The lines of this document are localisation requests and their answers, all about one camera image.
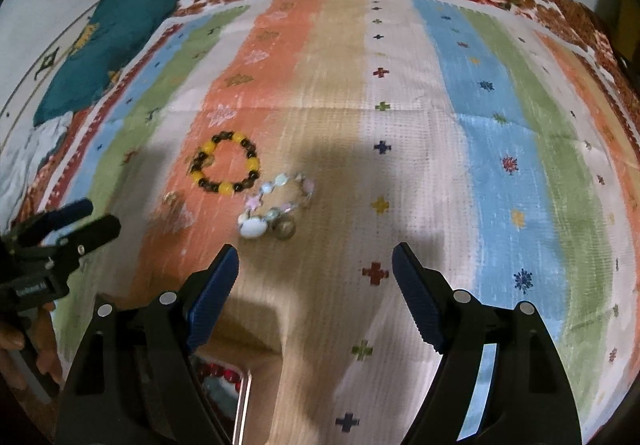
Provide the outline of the white crumpled cloth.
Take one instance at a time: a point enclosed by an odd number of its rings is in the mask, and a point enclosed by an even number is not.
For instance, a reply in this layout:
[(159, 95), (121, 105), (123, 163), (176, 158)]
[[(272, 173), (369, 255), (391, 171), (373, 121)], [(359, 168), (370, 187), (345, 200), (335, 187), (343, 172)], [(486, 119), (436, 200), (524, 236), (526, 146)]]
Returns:
[(1, 153), (1, 231), (9, 229), (29, 185), (64, 139), (72, 119), (72, 112), (50, 119)]

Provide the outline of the striped colourful woven mat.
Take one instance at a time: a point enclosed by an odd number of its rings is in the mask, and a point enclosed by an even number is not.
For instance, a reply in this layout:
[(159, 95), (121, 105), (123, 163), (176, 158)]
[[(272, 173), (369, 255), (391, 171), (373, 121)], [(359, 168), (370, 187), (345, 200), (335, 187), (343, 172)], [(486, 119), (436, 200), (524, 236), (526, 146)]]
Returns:
[(639, 368), (639, 160), (610, 90), (527, 20), (451, 0), (245, 0), (164, 23), (48, 192), (119, 217), (60, 302), (148, 302), (238, 248), (217, 331), (282, 359), (273, 444), (397, 444), (434, 377), (393, 248), (534, 303), (590, 439)]

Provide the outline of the metal tin box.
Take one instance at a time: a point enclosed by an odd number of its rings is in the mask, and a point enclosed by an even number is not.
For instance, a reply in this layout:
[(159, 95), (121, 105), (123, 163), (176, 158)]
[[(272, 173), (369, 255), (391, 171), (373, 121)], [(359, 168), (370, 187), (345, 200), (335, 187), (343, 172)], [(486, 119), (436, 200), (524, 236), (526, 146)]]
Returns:
[(231, 443), (243, 444), (248, 396), (247, 374), (240, 367), (218, 358), (193, 355), (191, 363), (204, 396)]

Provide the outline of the teal pillow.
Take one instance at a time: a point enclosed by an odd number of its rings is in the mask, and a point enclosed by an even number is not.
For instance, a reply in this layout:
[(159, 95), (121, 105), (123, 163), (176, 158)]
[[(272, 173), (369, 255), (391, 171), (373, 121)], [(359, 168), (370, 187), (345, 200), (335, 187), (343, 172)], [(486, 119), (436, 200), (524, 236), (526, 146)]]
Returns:
[(34, 115), (36, 127), (99, 101), (179, 0), (101, 0)]

